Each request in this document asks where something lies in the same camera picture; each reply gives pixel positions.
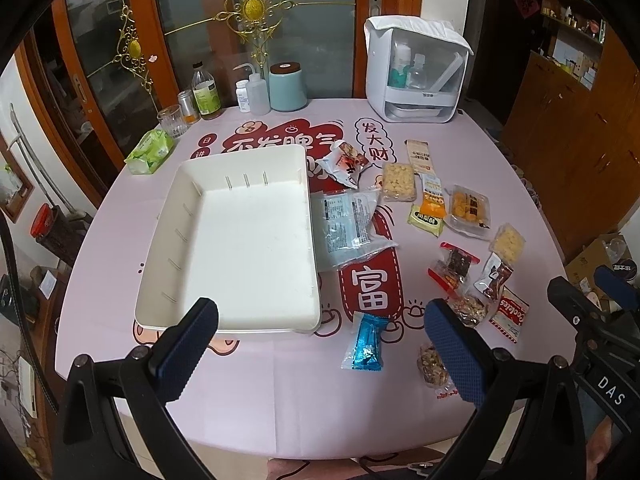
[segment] glass door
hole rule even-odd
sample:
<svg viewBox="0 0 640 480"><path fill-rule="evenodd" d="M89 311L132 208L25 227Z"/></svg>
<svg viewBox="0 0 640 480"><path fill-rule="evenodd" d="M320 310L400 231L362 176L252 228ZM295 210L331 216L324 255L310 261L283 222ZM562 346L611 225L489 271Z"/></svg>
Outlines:
<svg viewBox="0 0 640 480"><path fill-rule="evenodd" d="M191 65L214 74L224 105L236 100L235 81L253 62L297 61L310 98L353 93L355 0L157 0L162 32L180 88Z"/></svg>
<svg viewBox="0 0 640 480"><path fill-rule="evenodd" d="M82 108L117 168L158 124L129 0L56 0L54 23Z"/></svg>

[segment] canister lid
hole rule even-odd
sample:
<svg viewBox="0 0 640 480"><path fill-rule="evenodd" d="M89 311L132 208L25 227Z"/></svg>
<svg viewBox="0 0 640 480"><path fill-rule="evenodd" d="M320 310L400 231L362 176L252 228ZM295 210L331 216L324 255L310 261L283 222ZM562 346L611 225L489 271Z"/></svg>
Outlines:
<svg viewBox="0 0 640 480"><path fill-rule="evenodd" d="M282 75L282 74L293 74L294 72L298 72L300 70L300 63L296 63L295 61L287 61L286 63L276 63L275 65L271 65L269 71L272 74Z"/></svg>

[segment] door handle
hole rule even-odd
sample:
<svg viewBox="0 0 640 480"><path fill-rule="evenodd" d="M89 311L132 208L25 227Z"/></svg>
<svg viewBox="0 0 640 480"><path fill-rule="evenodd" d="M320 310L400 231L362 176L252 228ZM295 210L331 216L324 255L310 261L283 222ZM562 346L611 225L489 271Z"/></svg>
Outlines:
<svg viewBox="0 0 640 480"><path fill-rule="evenodd" d="M78 91L78 95L82 99L82 102L86 104L88 102L88 100L86 98L86 95L84 94L84 90L82 89L82 85L80 84L80 78L78 77L78 74L73 74L71 79L73 80L74 85L76 86L76 90Z"/></svg>
<svg viewBox="0 0 640 480"><path fill-rule="evenodd" d="M382 15L382 0L369 0L369 17Z"/></svg>

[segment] cardboard box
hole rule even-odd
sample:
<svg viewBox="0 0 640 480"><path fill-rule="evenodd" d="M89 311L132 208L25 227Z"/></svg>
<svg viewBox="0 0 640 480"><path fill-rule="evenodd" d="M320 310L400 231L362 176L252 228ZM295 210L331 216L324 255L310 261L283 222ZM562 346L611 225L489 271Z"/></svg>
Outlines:
<svg viewBox="0 0 640 480"><path fill-rule="evenodd" d="M590 290L595 291L600 300L600 306L605 312L610 312L610 298L596 286L593 281L593 273L601 265L607 266L609 269L612 268L603 242L610 242L613 238L625 240L625 237L619 233L601 235L564 267L566 278L573 286L579 288L584 294ZM625 249L622 257L631 258L629 248Z"/></svg>

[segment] white plastic tray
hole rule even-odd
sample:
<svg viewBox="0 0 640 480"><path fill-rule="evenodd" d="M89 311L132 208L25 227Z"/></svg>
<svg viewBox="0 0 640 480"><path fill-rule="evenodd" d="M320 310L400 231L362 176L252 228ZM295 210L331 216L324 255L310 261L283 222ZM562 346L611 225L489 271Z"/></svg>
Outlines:
<svg viewBox="0 0 640 480"><path fill-rule="evenodd" d="M164 330L204 297L218 306L220 337L313 332L313 246L303 146L187 160L158 219L136 320Z"/></svg>

